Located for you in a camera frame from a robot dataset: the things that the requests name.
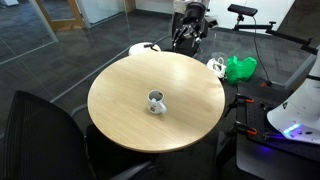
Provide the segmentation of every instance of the table top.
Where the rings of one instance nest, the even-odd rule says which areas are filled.
[[[289,96],[283,91],[246,83],[239,84],[238,93],[278,102]],[[237,106],[237,120],[246,123],[244,104]],[[238,168],[262,179],[317,179],[319,176],[320,163],[251,141],[243,134],[237,134],[236,151]]]
[[[167,112],[151,114],[147,95],[164,93]],[[88,95],[89,114],[115,143],[140,152],[178,150],[204,137],[225,105],[219,79],[201,62],[171,52],[125,57],[107,67]]]

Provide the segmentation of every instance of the mug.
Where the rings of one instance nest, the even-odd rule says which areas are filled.
[[[148,110],[153,114],[167,112],[166,106],[163,104],[164,94],[159,90],[152,90],[148,93]]]

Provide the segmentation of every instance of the purple light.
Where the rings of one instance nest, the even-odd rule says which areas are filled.
[[[300,124],[294,124],[293,126],[289,127],[288,129],[284,130],[283,133],[288,134],[292,130],[297,129],[300,126]]]

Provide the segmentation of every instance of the wall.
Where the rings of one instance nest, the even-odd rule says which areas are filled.
[[[172,13],[174,0],[136,0],[137,9]],[[233,28],[238,14],[229,12],[230,4],[237,4],[258,9],[255,15],[257,24],[269,24],[275,21],[273,30],[277,30],[291,8],[294,0],[211,0],[210,12],[207,15],[215,16],[220,27]],[[252,17],[245,16],[241,24],[254,24]]]
[[[136,8],[146,11],[173,14],[173,0],[135,0]]]
[[[273,30],[277,30],[290,10],[294,0],[211,0],[209,4],[210,12],[207,15],[216,16],[220,27],[233,28],[237,23],[238,14],[229,12],[230,4],[237,4],[258,9],[254,16],[257,24],[269,24],[275,21]],[[252,17],[244,16],[244,21],[240,24],[254,24]]]
[[[122,0],[80,0],[90,23],[96,23],[124,11]]]
[[[135,0],[124,0],[126,6],[126,12],[130,12],[136,9]]]

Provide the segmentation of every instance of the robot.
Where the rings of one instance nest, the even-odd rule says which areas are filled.
[[[269,123],[290,140],[320,144],[320,52],[302,85],[267,114]]]
[[[275,22],[269,25],[239,25],[243,15],[254,16],[258,10],[231,4],[229,11],[238,13],[238,23],[234,30],[266,29],[266,33],[299,44],[301,49],[317,56],[315,64],[302,85],[281,105],[267,113],[269,123],[281,134],[294,141],[320,144],[320,52],[310,47],[311,39],[303,40],[273,31]]]
[[[210,0],[175,0],[172,25],[172,51],[190,57],[199,51],[208,29],[218,25],[215,18],[205,16]]]

